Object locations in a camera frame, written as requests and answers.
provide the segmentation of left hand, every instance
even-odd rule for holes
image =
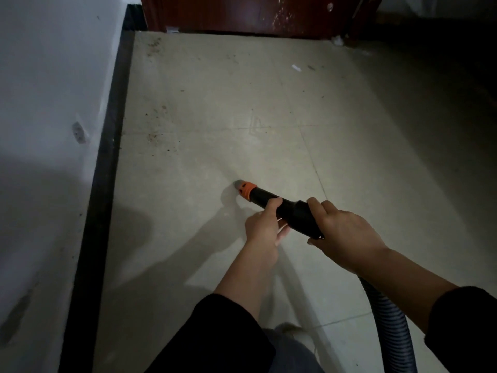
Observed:
[[[278,221],[277,208],[282,204],[281,197],[270,199],[262,212],[255,213],[245,221],[247,243],[266,246],[278,246],[290,232],[290,227],[283,219]]]

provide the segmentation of black sleeve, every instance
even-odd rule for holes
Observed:
[[[457,288],[434,304],[425,344],[450,373],[494,371],[497,299],[483,289]]]
[[[208,295],[146,373],[267,372],[276,351],[252,315],[221,295]]]

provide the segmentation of right hand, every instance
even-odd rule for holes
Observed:
[[[314,245],[339,266],[357,274],[363,262],[367,262],[378,251],[388,250],[369,223],[352,212],[338,210],[331,201],[320,203],[311,197],[309,208],[325,236],[324,239],[309,238]]]

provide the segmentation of tile floor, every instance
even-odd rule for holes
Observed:
[[[239,178],[332,200],[416,262],[495,293],[496,129],[484,92],[423,50],[137,33],[94,371],[143,372],[215,288],[257,210]],[[383,371],[357,277],[305,241],[283,242],[261,324],[308,329],[328,372]],[[411,331],[419,371],[444,371]]]

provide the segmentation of hand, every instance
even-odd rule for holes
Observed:
[[[311,197],[309,208],[325,238],[309,239],[327,257],[346,270],[357,274],[358,267],[378,251],[388,250],[369,223],[352,212],[338,210],[331,201],[322,203]]]
[[[278,246],[280,241],[287,236],[290,227],[286,221],[278,221],[276,216],[276,210],[282,202],[281,197],[270,199],[264,211],[255,213],[245,221],[247,244]]]

